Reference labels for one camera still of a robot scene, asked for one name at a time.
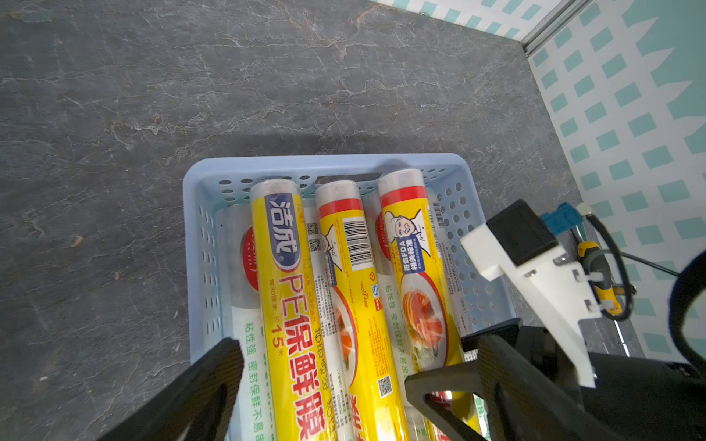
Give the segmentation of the white green plastic wrap roll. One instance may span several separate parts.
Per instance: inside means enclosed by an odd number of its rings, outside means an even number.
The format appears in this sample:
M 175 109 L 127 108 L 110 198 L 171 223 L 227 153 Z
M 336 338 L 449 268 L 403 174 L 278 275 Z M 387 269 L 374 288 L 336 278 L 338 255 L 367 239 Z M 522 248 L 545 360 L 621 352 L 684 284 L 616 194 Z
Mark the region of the white green plastic wrap roll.
M 448 237 L 444 219 L 442 218 L 441 206 L 439 205 L 437 194 L 427 188 L 428 200 L 434 211 L 432 220 L 434 222 L 434 230 L 438 239 L 438 248 L 441 251 L 441 257 L 444 264 L 446 275 L 446 284 L 450 297 L 450 308 L 452 309 L 455 324 L 461 337 L 468 336 L 473 332 L 472 318 L 468 314 L 463 299 L 463 286 L 459 278 L 456 266 L 454 265 L 454 255 L 452 253 L 452 244 Z

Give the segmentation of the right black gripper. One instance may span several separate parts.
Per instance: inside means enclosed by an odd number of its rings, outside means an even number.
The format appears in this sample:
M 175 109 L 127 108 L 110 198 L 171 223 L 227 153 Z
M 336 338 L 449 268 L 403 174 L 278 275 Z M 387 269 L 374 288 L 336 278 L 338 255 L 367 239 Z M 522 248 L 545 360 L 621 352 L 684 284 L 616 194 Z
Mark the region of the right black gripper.
M 542 327 L 503 322 L 463 336 L 461 347 L 475 356 L 482 336 L 499 336 L 539 371 L 580 398 L 584 409 L 610 429 L 630 440 L 704 440 L 705 377 L 689 364 L 591 353 L 597 378 L 584 388 L 566 376 L 569 360 L 552 335 Z M 472 428 L 430 398 L 438 391 L 478 395 L 487 402 L 491 435 L 496 417 L 482 392 L 476 367 L 441 367 L 409 376 L 407 398 L 417 411 L 450 440 L 485 440 Z

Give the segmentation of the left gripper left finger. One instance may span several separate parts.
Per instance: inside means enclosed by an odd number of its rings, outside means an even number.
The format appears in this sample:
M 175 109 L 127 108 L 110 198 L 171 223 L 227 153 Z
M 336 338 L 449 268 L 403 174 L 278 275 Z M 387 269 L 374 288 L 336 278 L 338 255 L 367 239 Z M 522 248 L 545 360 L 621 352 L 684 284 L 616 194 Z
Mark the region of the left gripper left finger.
M 224 338 L 103 440 L 224 440 L 245 362 Z

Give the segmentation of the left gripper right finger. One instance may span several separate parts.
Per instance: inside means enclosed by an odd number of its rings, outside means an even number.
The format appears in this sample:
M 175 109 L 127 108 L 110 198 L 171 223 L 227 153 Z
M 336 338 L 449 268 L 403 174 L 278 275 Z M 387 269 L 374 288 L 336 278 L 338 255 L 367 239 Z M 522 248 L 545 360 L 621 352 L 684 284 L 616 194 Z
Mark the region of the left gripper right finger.
M 619 440 L 498 336 L 478 345 L 482 390 L 494 440 Z

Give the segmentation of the light blue plastic basket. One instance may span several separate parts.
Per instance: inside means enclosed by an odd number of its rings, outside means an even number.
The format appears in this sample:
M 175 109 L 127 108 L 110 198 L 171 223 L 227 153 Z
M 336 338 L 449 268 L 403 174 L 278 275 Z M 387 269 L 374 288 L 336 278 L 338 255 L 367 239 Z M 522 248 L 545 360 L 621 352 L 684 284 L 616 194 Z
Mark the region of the light blue plastic basket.
M 200 359 L 224 338 L 233 338 L 227 211 L 249 204 L 253 185 L 272 178 L 294 182 L 305 198 L 323 183 L 350 179 L 362 193 L 375 191 L 382 175 L 398 169 L 422 172 L 441 206 L 454 265 L 473 332 L 516 314 L 502 279 L 488 281 L 475 270 L 460 239 L 485 222 L 474 179 L 457 154 L 349 154 L 206 159 L 183 182 L 188 273 L 190 356 Z

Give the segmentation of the yellow plastic wrap roll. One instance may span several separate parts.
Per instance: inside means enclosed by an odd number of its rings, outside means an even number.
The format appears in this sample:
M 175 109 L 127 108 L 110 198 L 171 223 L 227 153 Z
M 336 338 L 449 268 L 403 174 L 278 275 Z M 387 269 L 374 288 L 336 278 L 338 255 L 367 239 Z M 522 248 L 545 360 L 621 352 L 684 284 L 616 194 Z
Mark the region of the yellow plastic wrap roll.
M 269 179 L 252 187 L 250 200 L 276 437 L 335 440 L 300 189 Z
M 315 195 L 334 323 L 357 440 L 408 440 L 371 239 L 358 184 L 338 180 Z
M 461 338 L 422 172 L 413 168 L 391 172 L 380 179 L 378 189 L 379 221 L 415 371 L 461 364 Z

